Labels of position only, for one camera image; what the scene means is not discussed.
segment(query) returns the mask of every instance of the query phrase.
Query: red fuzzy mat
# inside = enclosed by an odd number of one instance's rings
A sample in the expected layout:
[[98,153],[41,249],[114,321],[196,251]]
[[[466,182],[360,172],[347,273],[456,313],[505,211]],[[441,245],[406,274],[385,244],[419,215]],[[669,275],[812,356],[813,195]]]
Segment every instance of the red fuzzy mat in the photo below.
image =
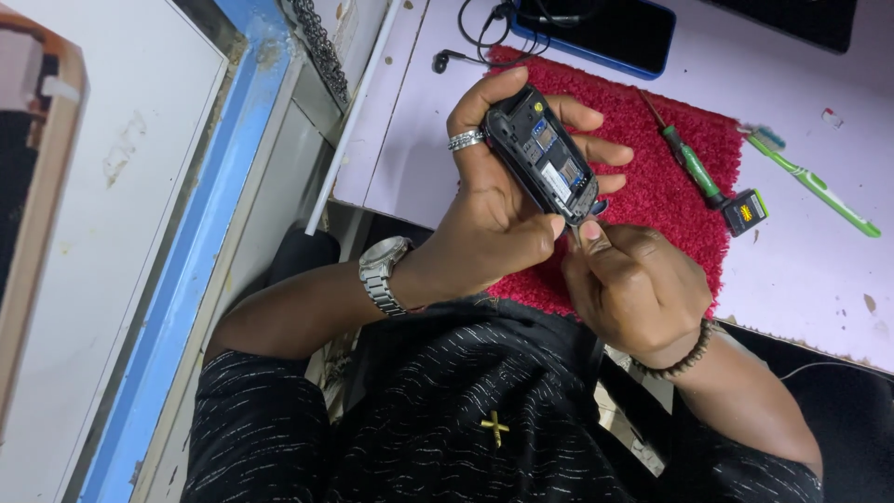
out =
[[[494,47],[488,57],[494,62],[506,62],[520,55],[509,47]],[[611,204],[600,218],[613,224],[637,224],[659,230],[704,268],[716,298],[730,235],[721,214],[705,206],[695,182],[674,160],[637,88],[541,57],[532,57],[524,65],[528,68],[528,81],[545,95],[571,95],[602,112],[605,123],[595,131],[596,136],[634,150],[633,161],[626,166],[590,164],[599,175],[627,174],[627,185],[608,196]],[[736,131],[737,121],[662,96],[650,94],[649,98],[664,122],[677,126],[680,136],[702,160],[721,191],[731,195],[743,140]],[[574,312],[561,273],[566,251],[565,240],[560,239],[549,260],[503,278],[487,292],[549,313]]]

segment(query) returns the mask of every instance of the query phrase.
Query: person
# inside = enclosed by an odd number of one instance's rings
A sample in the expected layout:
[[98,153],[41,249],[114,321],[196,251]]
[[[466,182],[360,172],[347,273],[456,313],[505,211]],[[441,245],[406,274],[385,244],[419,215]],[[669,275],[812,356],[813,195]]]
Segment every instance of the person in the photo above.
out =
[[[526,81],[519,67],[478,82],[448,136],[474,131]],[[603,121],[572,98],[548,101],[579,131]],[[591,161],[633,157],[574,139]],[[653,229],[591,218],[580,245],[569,240],[563,274],[592,332],[573,316],[481,302],[501,277],[549,258],[564,225],[485,143],[467,143],[453,145],[459,193],[419,248],[401,256],[394,240],[374,246],[362,281],[356,261],[312,269],[223,317],[199,377],[182,501],[821,501],[820,451],[795,400],[755,358],[710,337],[704,272]],[[624,183],[599,177],[602,193]],[[367,255],[386,252],[398,260],[383,294],[369,283],[376,257]],[[404,344],[331,426],[302,361],[360,327],[361,338]],[[697,418],[674,432],[660,477],[620,459],[599,426],[577,345],[592,334],[669,379]]]

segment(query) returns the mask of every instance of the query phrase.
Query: metal chain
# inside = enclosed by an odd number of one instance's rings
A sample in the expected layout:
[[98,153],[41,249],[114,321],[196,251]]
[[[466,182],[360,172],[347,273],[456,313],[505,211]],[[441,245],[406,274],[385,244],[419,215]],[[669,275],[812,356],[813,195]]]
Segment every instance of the metal chain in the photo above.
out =
[[344,78],[342,64],[338,61],[335,46],[329,40],[325,28],[320,24],[320,16],[314,10],[314,1],[291,0],[291,6],[298,17],[298,24],[308,40],[310,54],[314,57],[314,65],[320,72],[323,82],[342,103],[348,104],[348,81]]

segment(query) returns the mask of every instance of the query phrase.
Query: watch face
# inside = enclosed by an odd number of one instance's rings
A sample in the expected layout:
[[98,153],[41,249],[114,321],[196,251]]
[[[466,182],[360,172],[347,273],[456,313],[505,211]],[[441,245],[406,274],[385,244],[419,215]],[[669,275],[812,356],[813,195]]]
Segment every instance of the watch face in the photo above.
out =
[[383,239],[360,256],[360,265],[363,267],[374,267],[378,262],[389,259],[403,246],[404,238],[400,236]]

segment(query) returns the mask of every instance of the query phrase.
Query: brown bead bracelet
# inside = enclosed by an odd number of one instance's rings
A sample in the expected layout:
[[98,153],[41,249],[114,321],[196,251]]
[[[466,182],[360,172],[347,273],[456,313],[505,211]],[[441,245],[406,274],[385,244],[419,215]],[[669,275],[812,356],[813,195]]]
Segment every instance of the brown bead bracelet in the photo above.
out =
[[645,375],[655,379],[675,378],[691,369],[696,365],[696,362],[702,359],[704,352],[708,350],[708,342],[711,340],[711,335],[714,333],[715,329],[717,329],[717,327],[713,322],[702,320],[702,331],[698,334],[696,346],[693,347],[692,351],[690,351],[682,360],[674,363],[670,367],[665,369],[653,369],[651,367],[646,367],[636,359],[631,359],[633,366],[637,367],[637,369]]

